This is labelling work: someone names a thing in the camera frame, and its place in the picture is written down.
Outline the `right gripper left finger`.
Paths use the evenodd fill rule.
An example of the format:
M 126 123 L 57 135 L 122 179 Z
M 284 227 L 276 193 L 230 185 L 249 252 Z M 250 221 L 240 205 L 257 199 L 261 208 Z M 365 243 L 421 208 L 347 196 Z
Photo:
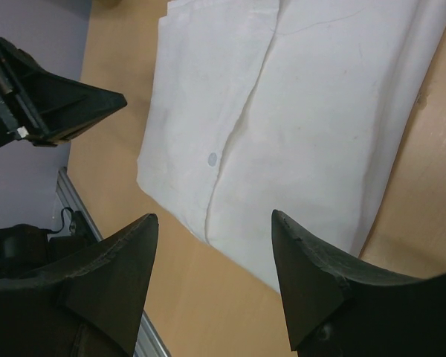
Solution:
M 157 245 L 150 213 L 54 263 L 0 279 L 0 356 L 132 356 Z

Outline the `white long sleeve shirt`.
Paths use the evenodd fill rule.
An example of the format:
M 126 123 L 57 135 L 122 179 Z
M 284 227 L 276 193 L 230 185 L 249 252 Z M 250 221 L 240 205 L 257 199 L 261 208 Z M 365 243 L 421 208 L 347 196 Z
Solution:
M 359 254 L 446 1 L 170 1 L 141 190 L 273 289 L 271 213 Z

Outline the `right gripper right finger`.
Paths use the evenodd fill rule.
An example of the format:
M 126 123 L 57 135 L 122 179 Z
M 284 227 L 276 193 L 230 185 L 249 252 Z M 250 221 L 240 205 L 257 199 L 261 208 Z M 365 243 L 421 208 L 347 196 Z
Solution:
M 379 268 L 279 210 L 271 239 L 299 356 L 446 356 L 446 273 L 420 279 Z

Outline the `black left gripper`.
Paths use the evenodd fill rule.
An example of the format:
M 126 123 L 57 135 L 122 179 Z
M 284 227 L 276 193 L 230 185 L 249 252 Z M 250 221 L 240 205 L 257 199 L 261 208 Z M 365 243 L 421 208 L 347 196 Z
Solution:
M 67 143 L 126 104 L 121 93 L 46 71 L 0 37 L 0 148 L 13 141 Z

